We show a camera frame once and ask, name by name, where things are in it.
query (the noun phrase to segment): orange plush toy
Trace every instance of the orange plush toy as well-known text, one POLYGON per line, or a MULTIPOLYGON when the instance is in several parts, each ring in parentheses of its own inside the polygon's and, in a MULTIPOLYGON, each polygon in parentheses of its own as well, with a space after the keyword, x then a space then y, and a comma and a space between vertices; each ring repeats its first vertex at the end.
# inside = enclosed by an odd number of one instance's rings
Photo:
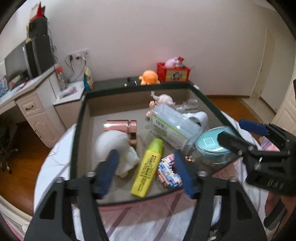
POLYGON ((141 80, 141 85, 153 85, 159 84, 157 73, 152 70, 146 70, 142 76, 139 77, 141 80))

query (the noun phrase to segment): plastic container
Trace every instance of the plastic container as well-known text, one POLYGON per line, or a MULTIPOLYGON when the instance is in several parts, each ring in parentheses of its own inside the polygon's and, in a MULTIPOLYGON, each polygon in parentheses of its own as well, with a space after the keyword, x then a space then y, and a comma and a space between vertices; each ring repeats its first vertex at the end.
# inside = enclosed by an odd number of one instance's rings
POLYGON ((60 90, 64 90, 68 87, 68 81, 66 76, 63 73, 63 68, 62 66, 58 66, 56 68, 56 73, 57 73, 57 79, 58 79, 58 85, 60 90))
POLYGON ((221 126, 206 131, 195 142, 195 147, 201 154, 200 159, 212 167, 225 165, 230 160, 230 150, 221 146, 217 140, 218 134, 223 131, 235 135, 230 127, 221 126))
POLYGON ((8 91, 7 80, 4 77, 0 78, 0 97, 8 91))
POLYGON ((177 106, 176 111, 183 113, 196 113, 198 112, 199 104, 197 99, 189 99, 183 102, 183 105, 177 106))
POLYGON ((183 116, 173 108, 160 104, 150 112, 152 132, 168 142, 172 147, 181 150, 194 147, 195 140, 202 134, 203 128, 183 116))

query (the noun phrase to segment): screw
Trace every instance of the screw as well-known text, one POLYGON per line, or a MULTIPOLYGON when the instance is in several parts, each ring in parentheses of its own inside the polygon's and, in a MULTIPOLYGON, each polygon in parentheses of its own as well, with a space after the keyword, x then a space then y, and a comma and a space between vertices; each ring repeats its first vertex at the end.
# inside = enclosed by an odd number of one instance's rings
POLYGON ((87 177, 94 177, 96 175, 96 172, 95 171, 90 171, 90 172, 87 172, 86 173, 86 176, 87 177))
POLYGON ((64 181, 63 177, 57 177, 54 182, 55 183, 62 183, 63 181, 64 181))
POLYGON ((230 177, 228 180, 232 183, 236 183, 238 181, 237 177, 230 177))
POLYGON ((256 163, 256 164, 254 165, 254 167, 255 167, 255 170, 260 170, 260 168, 261 168, 261 164, 260 164, 260 163, 256 163))
POLYGON ((198 174, 200 177, 206 177, 206 176, 207 176, 207 172, 205 172, 205 171, 198 171, 197 174, 198 174))

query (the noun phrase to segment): highlighter cap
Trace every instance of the highlighter cap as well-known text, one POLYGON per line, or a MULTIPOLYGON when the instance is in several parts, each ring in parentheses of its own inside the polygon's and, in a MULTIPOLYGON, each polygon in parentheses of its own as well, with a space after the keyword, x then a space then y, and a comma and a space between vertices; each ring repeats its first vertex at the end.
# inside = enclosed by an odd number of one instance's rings
POLYGON ((163 151, 163 141, 158 138, 154 138, 154 140, 148 146, 148 150, 154 151, 156 153, 162 153, 163 151))

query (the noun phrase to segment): drawer handle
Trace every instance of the drawer handle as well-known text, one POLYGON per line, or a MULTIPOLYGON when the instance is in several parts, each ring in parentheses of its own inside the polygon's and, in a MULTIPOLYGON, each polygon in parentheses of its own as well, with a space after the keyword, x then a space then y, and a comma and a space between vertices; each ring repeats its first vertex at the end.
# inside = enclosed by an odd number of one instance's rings
POLYGON ((29 107, 29 108, 26 108, 25 110, 30 110, 30 109, 32 109, 34 106, 32 105, 31 107, 29 107))

